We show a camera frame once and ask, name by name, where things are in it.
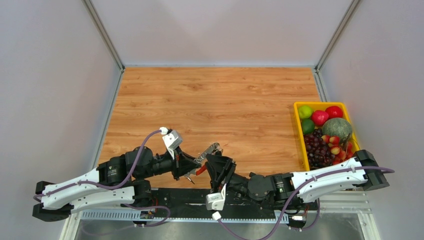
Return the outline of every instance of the gray floor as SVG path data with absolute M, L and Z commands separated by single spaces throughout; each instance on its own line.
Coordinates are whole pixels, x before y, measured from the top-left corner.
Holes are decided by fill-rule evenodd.
M 312 222 L 314 213 L 308 214 L 308 222 Z M 76 240 L 233 240 L 225 229 L 218 223 L 201 222 L 167 222 L 163 225 L 142 229 L 129 228 L 115 231 L 123 227 L 130 226 L 128 221 L 81 221 Z M 241 224 L 227 223 L 228 227 L 236 234 L 247 239 L 259 239 L 270 232 L 273 224 Z M 102 234 L 114 232 L 105 236 L 87 235 L 81 231 L 81 226 L 85 232 L 90 234 Z M 285 224 L 279 226 L 270 240 L 363 240 L 362 230 L 358 216 L 356 214 L 322 214 L 314 228 L 296 232 L 289 230 Z

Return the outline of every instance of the white wall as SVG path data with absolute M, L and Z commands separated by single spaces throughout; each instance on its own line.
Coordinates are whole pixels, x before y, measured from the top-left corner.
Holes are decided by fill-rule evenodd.
M 1 239 L 58 239 L 36 183 L 92 166 L 120 73 L 80 0 L 2 1 L 0 33 Z
M 93 0 L 126 65 L 315 65 L 351 0 Z
M 423 239 L 424 1 L 362 1 L 326 62 L 331 101 L 345 102 L 360 146 L 393 168 L 370 191 L 384 240 Z

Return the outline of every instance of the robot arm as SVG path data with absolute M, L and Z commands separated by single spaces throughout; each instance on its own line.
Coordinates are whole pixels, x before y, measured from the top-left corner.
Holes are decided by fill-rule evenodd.
M 226 194 L 222 191 L 225 188 L 227 192 L 237 192 L 257 204 L 280 210 L 293 191 L 311 179 L 313 181 L 300 188 L 290 202 L 290 207 L 298 209 L 304 204 L 315 202 L 323 195 L 340 190 L 362 187 L 369 191 L 389 186 L 381 170 L 356 170 L 361 167 L 378 167 L 373 155 L 366 150 L 357 151 L 347 161 L 317 170 L 268 176 L 251 172 L 249 179 L 234 173 L 236 163 L 229 157 L 208 155 L 205 165 L 214 192 L 206 198 L 206 207 L 216 211 L 224 207 Z
M 153 155 L 152 150 L 144 146 L 134 167 L 139 147 L 121 156 L 112 157 L 97 168 L 71 180 L 58 184 L 38 182 L 35 194 L 41 199 L 34 206 L 32 215 L 52 222 L 65 219 L 71 213 L 98 206 L 145 206 L 151 197 L 150 183 L 145 179 L 171 172 L 174 179 L 179 180 L 181 176 L 202 166 L 194 157 L 181 150 L 179 145 L 183 140 L 177 131 L 161 130 L 165 133 L 162 138 L 167 152 Z M 135 181 L 129 178 L 122 184 L 128 174 Z

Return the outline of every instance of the red grape cluster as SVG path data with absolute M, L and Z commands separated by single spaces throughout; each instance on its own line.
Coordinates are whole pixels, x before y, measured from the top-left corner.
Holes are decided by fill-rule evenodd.
M 317 128 L 311 134 L 305 134 L 303 136 L 307 160 L 311 170 L 330 166 L 336 157 L 331 153 L 330 147 L 321 138 L 322 136 L 323 130 L 321 128 Z

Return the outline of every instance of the metal frame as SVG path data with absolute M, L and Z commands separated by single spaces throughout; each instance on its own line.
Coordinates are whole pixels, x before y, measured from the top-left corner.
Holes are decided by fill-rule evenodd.
M 337 29 L 335 30 L 333 36 L 331 37 L 330 42 L 328 43 L 327 47 L 325 48 L 324 52 L 322 53 L 321 58 L 319 59 L 315 69 L 317 72 L 321 70 L 324 63 L 326 62 L 328 56 L 330 55 L 331 51 L 333 50 L 333 47 L 339 40 L 339 37 L 342 35 L 343 30 L 348 25 L 349 21 L 351 20 L 353 14 L 355 13 L 355 10 L 358 8 L 359 4 L 362 2 L 362 0 L 352 0 L 349 7 L 347 8 L 346 13 L 344 14 L 343 18 L 341 19 L 340 23 L 338 24 Z
M 112 112 L 115 106 L 115 102 L 116 102 L 116 98 L 118 96 L 118 92 L 119 92 L 119 88 L 121 86 L 121 82 L 122 82 L 122 78 L 124 75 L 124 70 L 125 67 L 159 67 L 157 65 L 146 65 L 146 66 L 133 66 L 133 65 L 128 65 L 125 66 L 123 64 L 123 62 L 121 61 L 118 52 L 116 51 L 112 41 L 109 38 L 109 35 L 107 34 L 105 27 L 102 24 L 102 21 L 92 3 L 91 0 L 81 0 L 91 19 L 93 20 L 93 23 L 95 24 L 99 34 L 101 35 L 101 37 L 103 38 L 103 41 L 105 43 L 105 45 L 107 46 L 108 50 L 110 51 L 110 54 L 112 55 L 113 59 L 115 60 L 117 66 L 119 67 L 119 69 L 121 70 L 121 75 L 119 77 L 119 81 L 116 85 L 116 89 L 115 89 L 115 93 L 114 96 L 111 100 L 110 103 L 110 109 L 108 112 L 108 116 L 107 116 L 107 120 L 106 123 L 104 125 L 104 129 L 103 129 L 103 133 L 102 136 L 99 140 L 98 143 L 98 149 L 97 152 L 95 153 L 95 156 L 93 158 L 93 164 L 92 167 L 94 168 L 97 165 L 98 159 L 100 157 L 100 153 L 102 151 L 102 147 L 103 147 L 103 143 L 105 140 L 105 136 L 106 136 L 106 132 L 110 123 L 110 119 L 112 116 Z M 321 69 L 323 67 L 323 65 L 325 64 L 327 58 L 329 57 L 332 49 L 334 48 L 335 44 L 337 43 L 339 37 L 341 36 L 341 34 L 343 33 L 343 30 L 345 29 L 345 27 L 347 26 L 347 24 L 349 23 L 350 19 L 352 18 L 355 10 L 358 8 L 359 4 L 361 3 L 362 0 L 352 0 L 346 13 L 344 14 L 342 20 L 340 21 L 340 24 L 338 25 L 336 31 L 334 32 L 331 40 L 329 41 L 326 49 L 324 50 L 324 52 L 322 53 L 321 58 L 319 59 L 317 65 L 315 66 L 283 66 L 283 65 L 249 65 L 249 66 L 244 66 L 244 67 L 310 67 L 312 69 L 312 73 L 314 76 L 314 80 L 315 80 L 315 84 L 317 87 L 317 91 L 320 97 L 320 100 L 323 102 L 327 102 L 328 101 L 328 95 L 327 95 L 327 90 L 325 88 L 325 85 L 323 84 L 323 79 L 321 76 Z M 190 66 L 181 66 L 181 65 L 169 65 L 167 67 L 190 67 Z M 210 67 L 210 65 L 208 66 L 204 66 L 204 65 L 192 65 L 191 67 Z M 223 66 L 223 65 L 214 65 L 213 67 L 232 67 L 229 65 Z M 322 213 L 356 213 L 358 215 L 358 218 L 361 222 L 361 228 L 362 228 L 362 232 L 363 235 L 365 237 L 366 240 L 379 240 L 380 236 L 374 221 L 374 217 L 372 215 L 372 211 L 367 199 L 367 195 L 364 191 L 339 191 L 339 192 L 335 192 L 326 196 L 323 196 L 320 198 L 321 200 L 321 212 Z M 74 240 L 74 238 L 76 237 L 77 234 L 77 230 L 78 230 L 78 226 L 80 224 L 80 220 L 89 220 L 89 219 L 98 219 L 98 218 L 102 218 L 103 220 L 105 219 L 109 219 L 109 220 L 126 220 L 126 221 L 132 221 L 133 219 L 131 218 L 133 215 L 130 214 L 130 212 L 128 211 L 132 211 L 132 210 L 128 210 L 128 209 L 122 209 L 122 208 L 106 208 L 106 209 L 87 209 L 75 214 L 72 214 L 71 216 L 69 216 L 68 219 L 66 219 L 62 233 L 60 235 L 60 240 Z M 228 219 L 229 222 L 239 222 L 240 220 L 238 219 Z M 208 222 L 209 219 L 190 219 L 190 218 L 186 218 L 186 219 L 170 219 L 170 221 L 178 221 L 178 222 L 194 222 L 194 221 L 206 221 Z M 272 221 L 267 221 L 267 220 L 260 220 L 258 221 L 257 219 L 250 219 L 249 221 L 242 221 L 243 223 L 265 223 L 265 222 L 272 222 Z
M 263 65 L 263 64 L 149 64 L 149 65 L 137 65 L 137 64 L 127 64 L 126 68 L 311 68 L 315 69 L 315 65 Z
M 111 38 L 109 37 L 108 33 L 106 32 L 105 27 L 103 26 L 102 21 L 100 20 L 99 15 L 97 14 L 96 8 L 94 7 L 91 0 L 81 0 L 84 4 L 85 8 L 88 11 L 88 14 L 90 15 L 95 27 L 98 30 L 98 33 L 100 34 L 101 38 L 104 41 L 104 44 L 106 44 L 107 49 L 109 50 L 110 54 L 112 55 L 113 59 L 116 62 L 116 65 L 120 69 L 121 72 L 124 71 L 125 66 L 121 60 L 121 58 L 118 55 L 117 50 L 115 49 L 114 45 L 112 44 Z

